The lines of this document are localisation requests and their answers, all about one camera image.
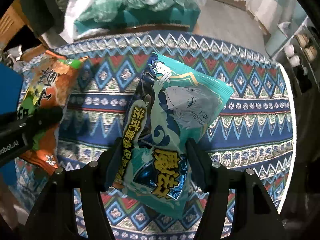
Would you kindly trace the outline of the blue cardboard box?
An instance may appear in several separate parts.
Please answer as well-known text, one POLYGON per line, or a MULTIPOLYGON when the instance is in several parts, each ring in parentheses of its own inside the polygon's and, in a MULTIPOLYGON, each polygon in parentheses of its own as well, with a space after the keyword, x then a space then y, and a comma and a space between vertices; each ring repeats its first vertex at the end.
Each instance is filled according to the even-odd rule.
MULTIPOLYGON (((1 118, 1 127, 15 119, 12 112, 17 111, 22 84, 23 77, 1 63, 1 115, 7 115, 1 118)), ((17 176, 14 160, 1 167, 1 176, 8 186, 16 184, 17 176)))

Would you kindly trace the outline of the white plastic bag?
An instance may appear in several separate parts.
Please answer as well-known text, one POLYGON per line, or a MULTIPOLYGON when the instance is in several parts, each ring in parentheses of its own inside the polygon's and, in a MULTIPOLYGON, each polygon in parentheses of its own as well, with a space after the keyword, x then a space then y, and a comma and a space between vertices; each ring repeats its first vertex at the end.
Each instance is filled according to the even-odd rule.
MULTIPOLYGON (((197 5, 199 6, 199 8, 201 10, 202 7, 205 5, 205 3, 208 0, 194 0, 194 1, 197 3, 197 5)), ((116 29, 116 30, 91 29, 83 34, 77 34, 75 31, 75 27, 74 27, 74 21, 80 15, 81 10, 87 8, 89 2, 90 2, 90 0, 69 0, 68 1, 67 9, 65 12, 64 29, 63 29, 63 32, 61 33, 61 36, 68 43, 71 43, 75 40, 82 39, 84 37, 94 36, 98 33, 104 33, 104 32, 116 33, 116 32, 124 31, 127 29, 136 29, 136 28, 145 28, 145 29, 148 29, 148 28, 151 28, 151 29, 153 29, 153 28, 164 28, 164 29, 177 28, 177 29, 192 31, 192 30, 188 30, 186 27, 176 25, 176 24, 157 24, 157 25, 143 25, 143 26, 137 26, 137 27, 128 27, 128 28, 116 29)))

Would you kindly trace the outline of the teal anime snack bag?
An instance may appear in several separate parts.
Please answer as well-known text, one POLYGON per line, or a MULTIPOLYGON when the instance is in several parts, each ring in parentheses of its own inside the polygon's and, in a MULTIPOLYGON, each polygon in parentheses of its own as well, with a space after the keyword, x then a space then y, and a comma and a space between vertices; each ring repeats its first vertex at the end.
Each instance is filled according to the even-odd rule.
POLYGON ((180 218, 191 176, 185 143, 200 141, 232 94, 225 82, 152 53, 124 119, 114 184, 155 211, 180 218))

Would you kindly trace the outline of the shoe rack with shoes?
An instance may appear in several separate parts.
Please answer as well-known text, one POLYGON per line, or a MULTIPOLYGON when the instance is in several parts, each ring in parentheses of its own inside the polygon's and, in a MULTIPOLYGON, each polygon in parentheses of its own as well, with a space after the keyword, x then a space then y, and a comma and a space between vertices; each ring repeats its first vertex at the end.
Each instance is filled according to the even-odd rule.
POLYGON ((285 68, 295 96, 319 88, 319 31, 308 16, 278 24, 265 49, 285 68))

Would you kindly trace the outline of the blue patterned tablecloth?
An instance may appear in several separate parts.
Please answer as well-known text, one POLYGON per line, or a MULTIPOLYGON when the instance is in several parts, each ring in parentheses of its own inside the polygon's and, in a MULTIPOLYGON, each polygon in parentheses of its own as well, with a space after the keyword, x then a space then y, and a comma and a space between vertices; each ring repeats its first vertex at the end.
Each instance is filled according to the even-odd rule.
MULTIPOLYGON (((59 131, 57 163, 67 171, 97 160, 120 135, 127 105, 156 51, 233 87, 201 146, 227 168, 253 169, 281 212, 296 157, 296 121, 289 78, 277 63, 247 48, 177 31, 105 36, 55 51, 91 58, 72 90, 59 131)), ((30 211, 48 174, 19 158, 15 166, 17 183, 10 189, 30 211)), ((116 239, 193 239, 207 196, 191 183, 183 217, 173 219, 114 188, 101 194, 116 239)))

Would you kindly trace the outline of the orange chips snack bag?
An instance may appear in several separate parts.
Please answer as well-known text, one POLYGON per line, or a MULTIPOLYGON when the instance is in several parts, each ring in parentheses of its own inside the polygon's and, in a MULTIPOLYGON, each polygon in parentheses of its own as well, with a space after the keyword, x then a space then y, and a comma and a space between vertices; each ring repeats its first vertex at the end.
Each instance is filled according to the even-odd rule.
MULTIPOLYGON (((65 108, 77 77, 88 57, 68 59, 46 51, 38 66, 33 67, 33 77, 20 104, 18 116, 29 116, 41 109, 59 106, 65 108)), ((58 168, 57 141, 60 122, 48 113, 46 121, 53 124, 32 136, 32 148, 20 155, 23 160, 43 168, 49 175, 58 168)))

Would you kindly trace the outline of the dark hanging jackets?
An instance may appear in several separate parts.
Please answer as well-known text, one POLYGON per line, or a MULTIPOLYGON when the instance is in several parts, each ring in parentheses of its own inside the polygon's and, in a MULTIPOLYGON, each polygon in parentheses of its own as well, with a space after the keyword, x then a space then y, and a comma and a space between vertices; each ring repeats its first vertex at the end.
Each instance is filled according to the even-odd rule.
POLYGON ((63 30, 65 12, 69 0, 20 0, 35 36, 39 37, 49 29, 57 34, 63 30))

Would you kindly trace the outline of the wooden louvered wardrobe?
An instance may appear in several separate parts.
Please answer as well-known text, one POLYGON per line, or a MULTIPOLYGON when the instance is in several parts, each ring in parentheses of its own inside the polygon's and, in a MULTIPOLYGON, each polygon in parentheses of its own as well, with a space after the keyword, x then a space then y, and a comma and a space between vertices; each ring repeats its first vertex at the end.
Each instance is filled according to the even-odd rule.
POLYGON ((49 49, 47 42, 35 34, 31 23, 22 10, 21 0, 14 0, 1 18, 1 50, 8 46, 9 42, 18 34, 18 32, 27 26, 33 33, 40 45, 32 48, 31 51, 43 52, 49 49))

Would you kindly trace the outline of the teal box of green wrappers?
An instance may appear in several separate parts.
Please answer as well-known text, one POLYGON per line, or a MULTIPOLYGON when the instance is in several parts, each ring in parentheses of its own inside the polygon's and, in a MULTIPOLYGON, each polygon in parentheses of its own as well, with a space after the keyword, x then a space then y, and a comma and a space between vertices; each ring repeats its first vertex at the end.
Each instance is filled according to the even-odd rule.
POLYGON ((74 21, 74 27, 77 34, 91 29, 157 24, 176 24, 193 30, 199 14, 194 0, 90 0, 74 21))

